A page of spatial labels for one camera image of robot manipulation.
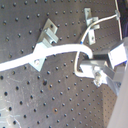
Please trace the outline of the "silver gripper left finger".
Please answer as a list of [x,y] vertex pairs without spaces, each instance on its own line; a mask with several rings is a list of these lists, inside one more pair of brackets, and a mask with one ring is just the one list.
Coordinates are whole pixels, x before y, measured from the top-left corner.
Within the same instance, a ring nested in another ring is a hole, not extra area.
[[107,84],[116,95],[119,94],[125,73],[124,66],[118,66],[113,71],[105,60],[84,60],[80,64],[80,68],[84,76],[92,78],[97,87]]

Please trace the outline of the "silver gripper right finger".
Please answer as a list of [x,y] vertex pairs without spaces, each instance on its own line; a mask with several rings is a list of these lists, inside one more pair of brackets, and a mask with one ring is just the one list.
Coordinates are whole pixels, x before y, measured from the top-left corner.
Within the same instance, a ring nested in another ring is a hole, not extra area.
[[103,48],[95,53],[96,59],[103,59],[108,62],[111,68],[128,61],[128,37],[114,42],[112,46]]

